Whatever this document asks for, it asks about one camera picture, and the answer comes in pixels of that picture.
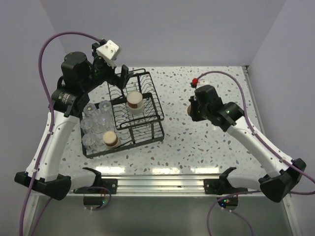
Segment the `beige cup rack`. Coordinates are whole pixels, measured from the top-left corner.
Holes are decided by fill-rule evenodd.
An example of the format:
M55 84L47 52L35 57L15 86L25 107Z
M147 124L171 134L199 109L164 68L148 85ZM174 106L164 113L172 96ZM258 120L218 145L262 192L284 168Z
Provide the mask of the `beige cup rack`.
M191 105L188 106L188 108L187 108L187 113L188 113L189 116L191 116L191 114L192 114Z
M117 134L110 130L103 134L103 142L107 148L113 149L121 145L120 139Z
M139 115L144 111L144 101L142 93L131 91L127 97L127 109L133 115Z

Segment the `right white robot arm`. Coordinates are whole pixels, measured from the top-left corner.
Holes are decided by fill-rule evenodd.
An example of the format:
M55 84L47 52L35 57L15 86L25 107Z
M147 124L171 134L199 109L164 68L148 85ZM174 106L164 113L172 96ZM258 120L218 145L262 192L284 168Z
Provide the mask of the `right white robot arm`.
M211 85L196 88L189 101L193 121L210 121L240 142L263 167L261 174L228 168L210 185L214 194L252 189L279 203L298 184L306 163L280 151L251 122L246 122L243 109L236 103L224 104Z

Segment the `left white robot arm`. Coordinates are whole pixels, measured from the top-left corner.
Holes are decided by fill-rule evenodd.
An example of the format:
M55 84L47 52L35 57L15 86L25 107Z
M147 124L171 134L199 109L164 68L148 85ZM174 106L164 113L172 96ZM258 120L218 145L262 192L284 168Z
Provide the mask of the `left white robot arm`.
M84 168L78 175L63 176L59 166L68 138L89 103L89 92L104 82L123 89L132 76L125 65L120 74L115 73L114 61L120 51L113 41L102 40L92 45L93 62L89 62L82 52L72 52L64 57L63 74L51 96L52 107L44 134L27 169L16 173L16 183L58 201L72 189L85 187L91 193L101 190L102 180L97 171Z

